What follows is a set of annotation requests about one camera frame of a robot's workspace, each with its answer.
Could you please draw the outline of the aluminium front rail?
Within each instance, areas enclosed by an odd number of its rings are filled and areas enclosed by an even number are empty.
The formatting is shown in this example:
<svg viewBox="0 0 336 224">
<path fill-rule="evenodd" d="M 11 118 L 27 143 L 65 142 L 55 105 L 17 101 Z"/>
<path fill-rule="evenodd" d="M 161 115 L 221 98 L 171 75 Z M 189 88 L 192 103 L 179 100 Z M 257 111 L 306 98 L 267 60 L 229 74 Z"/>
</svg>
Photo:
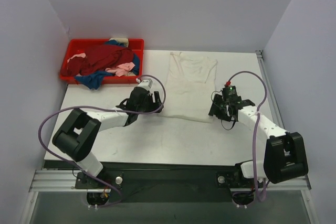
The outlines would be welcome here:
<svg viewBox="0 0 336 224">
<path fill-rule="evenodd" d="M 33 181 L 31 183 L 30 192 L 99 192 L 103 189 L 78 189 L 75 187 L 78 171 L 70 170 L 37 170 L 35 171 Z M 292 180 L 288 180 L 278 184 L 269 183 L 268 191 L 281 191 L 281 190 L 310 190 L 309 181 L 306 177 L 299 177 Z"/>
</svg>

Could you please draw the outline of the beige garment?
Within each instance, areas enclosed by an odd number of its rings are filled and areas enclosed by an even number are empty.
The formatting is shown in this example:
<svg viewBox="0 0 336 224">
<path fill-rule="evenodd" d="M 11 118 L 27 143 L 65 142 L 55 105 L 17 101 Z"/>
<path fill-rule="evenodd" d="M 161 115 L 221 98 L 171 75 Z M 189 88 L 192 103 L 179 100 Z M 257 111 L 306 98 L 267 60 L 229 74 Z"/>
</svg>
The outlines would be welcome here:
<svg viewBox="0 0 336 224">
<path fill-rule="evenodd" d="M 114 44 L 119 46 L 128 47 L 129 46 L 129 40 L 127 38 L 110 38 L 109 41 L 112 41 Z"/>
</svg>

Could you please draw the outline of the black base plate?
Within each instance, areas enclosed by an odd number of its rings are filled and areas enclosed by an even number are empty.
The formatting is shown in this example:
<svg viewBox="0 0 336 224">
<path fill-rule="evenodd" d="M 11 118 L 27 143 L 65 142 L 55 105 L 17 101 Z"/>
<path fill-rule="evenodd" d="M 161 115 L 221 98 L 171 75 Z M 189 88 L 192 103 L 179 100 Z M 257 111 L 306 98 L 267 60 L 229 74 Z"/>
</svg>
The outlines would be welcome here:
<svg viewBox="0 0 336 224">
<path fill-rule="evenodd" d="M 117 203 L 204 203 L 254 200 L 256 185 L 240 168 L 220 165 L 177 165 L 104 162 L 98 179 L 79 172 L 75 189 L 85 189 L 86 202 L 107 207 Z"/>
</svg>

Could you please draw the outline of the dark red garment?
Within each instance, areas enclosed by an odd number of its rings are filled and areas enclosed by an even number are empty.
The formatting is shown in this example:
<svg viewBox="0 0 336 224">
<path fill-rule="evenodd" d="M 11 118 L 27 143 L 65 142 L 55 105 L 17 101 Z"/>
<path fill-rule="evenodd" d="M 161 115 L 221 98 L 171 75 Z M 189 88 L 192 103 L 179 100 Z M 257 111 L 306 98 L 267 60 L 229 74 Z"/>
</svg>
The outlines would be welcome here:
<svg viewBox="0 0 336 224">
<path fill-rule="evenodd" d="M 71 56 L 60 74 L 66 77 L 87 76 L 97 71 L 104 71 L 106 68 L 115 68 L 118 65 L 130 63 L 133 58 L 134 53 L 129 48 L 99 45 Z"/>
</svg>

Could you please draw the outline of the white t shirt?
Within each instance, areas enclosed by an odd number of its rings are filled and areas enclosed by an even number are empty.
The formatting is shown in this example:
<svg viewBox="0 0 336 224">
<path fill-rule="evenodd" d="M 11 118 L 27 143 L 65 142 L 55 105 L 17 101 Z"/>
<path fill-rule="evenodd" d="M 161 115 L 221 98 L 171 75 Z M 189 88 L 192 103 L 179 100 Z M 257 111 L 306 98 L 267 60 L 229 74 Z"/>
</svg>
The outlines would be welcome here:
<svg viewBox="0 0 336 224">
<path fill-rule="evenodd" d="M 208 56 L 170 53 L 161 116 L 212 123 L 213 118 L 208 113 L 215 90 L 216 66 L 217 60 Z"/>
</svg>

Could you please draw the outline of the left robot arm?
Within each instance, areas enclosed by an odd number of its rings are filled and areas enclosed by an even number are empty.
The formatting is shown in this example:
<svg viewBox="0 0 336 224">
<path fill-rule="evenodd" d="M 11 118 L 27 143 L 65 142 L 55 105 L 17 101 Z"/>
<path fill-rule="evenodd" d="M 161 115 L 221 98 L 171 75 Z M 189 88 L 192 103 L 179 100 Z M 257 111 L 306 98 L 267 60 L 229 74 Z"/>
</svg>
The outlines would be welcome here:
<svg viewBox="0 0 336 224">
<path fill-rule="evenodd" d="M 100 131 L 125 127 L 134 123 L 142 113 L 160 113 L 163 103 L 158 91 L 135 87 L 112 112 L 85 112 L 73 109 L 53 137 L 52 143 L 68 155 L 83 171 L 94 188 L 106 183 L 103 164 L 93 154 L 92 147 Z"/>
</svg>

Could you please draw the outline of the aluminium side rail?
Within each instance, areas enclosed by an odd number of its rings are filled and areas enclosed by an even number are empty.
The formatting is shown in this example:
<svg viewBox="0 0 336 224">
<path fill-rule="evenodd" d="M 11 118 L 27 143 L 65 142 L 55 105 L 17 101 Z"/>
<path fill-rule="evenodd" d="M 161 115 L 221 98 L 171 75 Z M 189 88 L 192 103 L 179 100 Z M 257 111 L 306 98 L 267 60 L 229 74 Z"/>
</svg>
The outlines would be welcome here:
<svg viewBox="0 0 336 224">
<path fill-rule="evenodd" d="M 268 69 L 266 68 L 265 61 L 262 55 L 262 51 L 256 50 L 255 54 L 258 60 L 259 68 L 260 68 L 260 74 L 258 75 L 262 77 L 266 85 L 266 88 L 267 88 L 267 99 L 264 102 L 264 104 L 261 106 L 260 112 L 263 115 L 265 115 L 268 119 L 273 121 L 275 124 L 277 124 L 279 127 L 286 129 L 286 127 L 284 126 L 280 111 L 279 111 L 279 106 L 278 106 L 278 103 L 275 97 L 274 89 L 271 85 L 271 81 L 270 81 L 269 74 L 268 74 Z M 258 144 L 257 150 L 256 150 L 257 158 L 258 160 L 263 161 L 265 147 L 266 147 L 265 146 L 266 140 L 264 141 L 260 140 L 258 136 L 257 144 Z"/>
</svg>

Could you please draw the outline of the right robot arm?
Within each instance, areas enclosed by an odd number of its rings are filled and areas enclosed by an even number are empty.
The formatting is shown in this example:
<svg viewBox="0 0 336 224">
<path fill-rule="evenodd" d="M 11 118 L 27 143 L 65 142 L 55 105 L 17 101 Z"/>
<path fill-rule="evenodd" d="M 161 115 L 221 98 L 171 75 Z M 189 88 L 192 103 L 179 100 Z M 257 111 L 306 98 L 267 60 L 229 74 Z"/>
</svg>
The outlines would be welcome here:
<svg viewBox="0 0 336 224">
<path fill-rule="evenodd" d="M 252 178 L 267 179 L 273 184 L 291 180 L 308 174 L 308 162 L 303 137 L 298 132 L 288 132 L 263 115 L 255 104 L 243 100 L 236 87 L 227 82 L 212 98 L 208 113 L 221 121 L 240 123 L 253 132 L 253 144 L 260 140 L 264 155 L 240 164 L 233 172 L 233 182 L 245 186 Z"/>
</svg>

